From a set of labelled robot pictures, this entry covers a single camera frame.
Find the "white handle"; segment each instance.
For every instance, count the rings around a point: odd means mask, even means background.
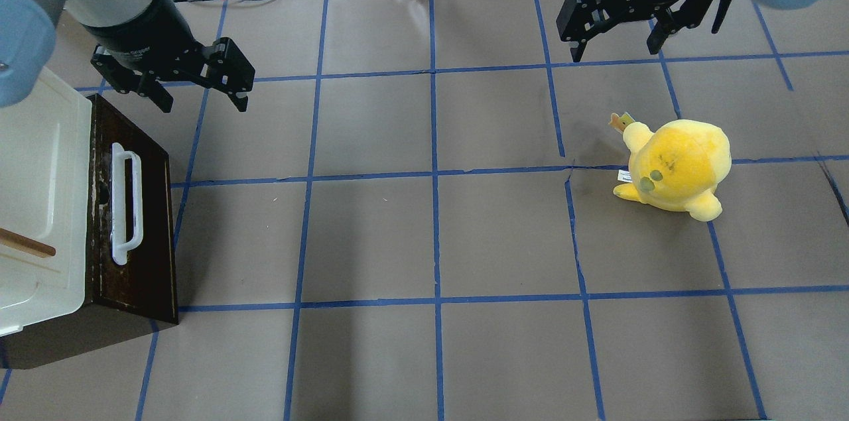
[[[124,161],[133,161],[133,238],[127,239],[127,188],[124,183]],[[112,260],[127,264],[127,252],[137,248],[145,236],[142,213],[142,159],[133,151],[125,151],[112,143]]]

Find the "blue cap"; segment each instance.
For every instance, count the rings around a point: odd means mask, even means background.
[[[56,29],[33,0],[0,0],[0,107],[19,103],[56,44]]]

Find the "yellow toy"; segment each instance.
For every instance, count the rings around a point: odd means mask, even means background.
[[[631,150],[631,180],[613,189],[624,200],[664,210],[689,212],[697,221],[712,221],[722,213],[713,195],[731,170],[728,137],[715,125],[677,119],[651,132],[625,113],[612,115],[610,125],[622,131]]]

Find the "plush toy foot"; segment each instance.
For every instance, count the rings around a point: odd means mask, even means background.
[[[704,191],[699,197],[688,202],[685,210],[697,221],[709,222],[722,213],[722,204],[712,192]]]
[[[620,184],[613,188],[613,195],[616,195],[616,197],[618,198],[623,198],[624,200],[642,202],[639,199],[639,192],[637,192],[637,186],[634,186],[631,182]]]

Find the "wooden rod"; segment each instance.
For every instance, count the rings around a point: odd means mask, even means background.
[[[0,245],[21,250],[22,252],[27,252],[27,254],[33,254],[43,259],[52,257],[56,254],[56,249],[46,243],[32,240],[30,237],[25,237],[21,234],[13,233],[12,231],[7,231],[3,228],[0,228]]]

